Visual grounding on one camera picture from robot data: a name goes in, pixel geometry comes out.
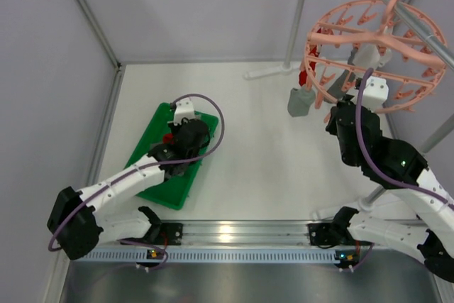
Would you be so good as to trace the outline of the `dark grey sock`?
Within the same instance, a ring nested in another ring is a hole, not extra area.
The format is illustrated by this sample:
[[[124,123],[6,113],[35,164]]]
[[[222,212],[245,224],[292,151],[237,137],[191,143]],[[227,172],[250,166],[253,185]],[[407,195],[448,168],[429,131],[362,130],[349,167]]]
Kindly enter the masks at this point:
[[[353,60],[358,51],[358,48],[353,48],[350,52],[350,57],[348,58],[348,65],[354,65]],[[347,93],[346,90],[343,90],[344,82],[353,82],[355,80],[355,73],[350,70],[344,70],[343,73],[335,80],[335,82],[329,87],[328,93],[336,98],[342,99]]]

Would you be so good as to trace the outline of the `light grey sock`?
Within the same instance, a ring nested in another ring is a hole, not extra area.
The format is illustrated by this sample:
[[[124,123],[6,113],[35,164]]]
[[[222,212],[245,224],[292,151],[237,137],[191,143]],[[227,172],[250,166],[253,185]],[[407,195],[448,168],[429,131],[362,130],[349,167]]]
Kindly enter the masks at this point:
[[[308,90],[306,87],[292,88],[287,103],[289,115],[291,117],[307,116],[315,98],[316,94],[313,89]]]

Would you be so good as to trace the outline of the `red santa sock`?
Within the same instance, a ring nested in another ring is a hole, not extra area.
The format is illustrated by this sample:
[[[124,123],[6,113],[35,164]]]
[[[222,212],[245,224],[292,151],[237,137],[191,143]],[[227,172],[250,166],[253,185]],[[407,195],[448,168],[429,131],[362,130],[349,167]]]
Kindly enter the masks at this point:
[[[306,56],[309,55],[311,57],[319,57],[320,51],[317,44],[306,44],[304,50],[304,56],[301,61],[300,65],[300,72],[299,72],[299,86],[305,88],[305,90],[311,90],[312,82],[309,79],[309,70],[312,72],[315,71],[316,62],[309,61],[309,66],[306,66]]]

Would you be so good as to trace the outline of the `pink round clip hanger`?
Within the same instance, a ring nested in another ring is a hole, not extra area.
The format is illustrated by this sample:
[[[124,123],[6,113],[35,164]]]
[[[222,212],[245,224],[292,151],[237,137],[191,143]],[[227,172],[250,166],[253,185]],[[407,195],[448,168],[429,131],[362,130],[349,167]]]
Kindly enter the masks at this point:
[[[311,88],[316,94],[311,108],[340,101],[327,91],[344,70],[355,73],[355,80],[343,85],[345,95],[353,97],[357,95],[356,84],[367,69],[374,70],[372,76],[386,79],[389,95],[382,108],[375,111],[378,114],[413,111],[417,103],[434,93],[447,65],[415,30],[395,31],[401,23],[395,10],[398,1],[349,1],[315,22],[305,43],[305,47],[307,43],[317,44],[320,51],[319,57],[307,55],[305,60],[307,67],[309,61],[316,62],[315,71],[309,70]],[[354,65],[348,65],[353,48],[358,48]]]

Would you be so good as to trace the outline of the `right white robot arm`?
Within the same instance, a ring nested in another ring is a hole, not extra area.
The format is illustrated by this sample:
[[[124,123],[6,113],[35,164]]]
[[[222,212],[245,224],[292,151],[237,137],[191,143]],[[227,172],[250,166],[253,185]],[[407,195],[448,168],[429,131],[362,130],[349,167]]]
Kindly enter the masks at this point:
[[[326,131],[337,137],[346,165],[359,167],[364,176],[405,202],[425,223],[424,227],[406,226],[344,206],[329,228],[336,243],[364,241],[386,246],[452,282],[453,198],[426,159],[409,143],[384,137],[379,116],[350,99],[331,109]]]

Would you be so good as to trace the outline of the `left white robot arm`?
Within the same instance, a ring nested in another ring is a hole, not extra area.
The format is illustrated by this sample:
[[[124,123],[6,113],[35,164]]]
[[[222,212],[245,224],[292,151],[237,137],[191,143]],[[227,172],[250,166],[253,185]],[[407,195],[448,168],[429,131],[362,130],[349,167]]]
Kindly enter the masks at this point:
[[[182,176],[210,142],[209,126],[200,119],[178,125],[168,143],[146,154],[107,180],[75,190],[62,189],[50,213],[51,243],[70,260],[78,260],[99,244],[122,239],[152,241],[160,220],[145,206],[121,215],[116,208],[135,195]]]

